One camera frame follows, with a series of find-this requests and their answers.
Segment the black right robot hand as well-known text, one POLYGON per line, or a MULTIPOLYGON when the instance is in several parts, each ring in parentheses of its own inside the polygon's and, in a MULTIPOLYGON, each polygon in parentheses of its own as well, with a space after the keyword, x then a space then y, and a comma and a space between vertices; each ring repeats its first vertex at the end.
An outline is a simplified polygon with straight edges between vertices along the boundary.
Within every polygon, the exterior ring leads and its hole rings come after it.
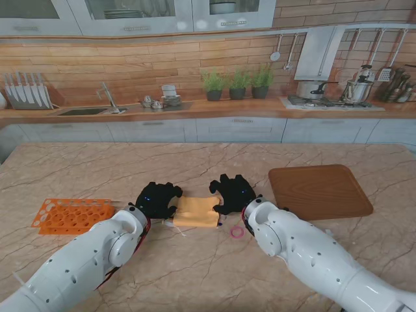
POLYGON ((222 174, 219 181, 211 181, 209 191, 211 194, 218 192, 221 195, 222 204, 213 207, 221 215, 241 213, 257 197, 249 182, 240 174, 234 178, 222 174))

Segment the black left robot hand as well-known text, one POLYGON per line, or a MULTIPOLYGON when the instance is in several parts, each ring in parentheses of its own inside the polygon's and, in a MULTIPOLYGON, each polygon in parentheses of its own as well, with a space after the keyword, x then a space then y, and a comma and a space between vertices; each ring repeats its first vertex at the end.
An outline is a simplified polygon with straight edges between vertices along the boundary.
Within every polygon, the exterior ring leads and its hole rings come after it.
POLYGON ((150 182, 143 188, 135 203, 129 203, 128 210, 141 211, 149 219, 169 219, 176 213, 177 207, 170 205, 174 198, 180 198, 183 191, 172 183, 156 184, 150 182))

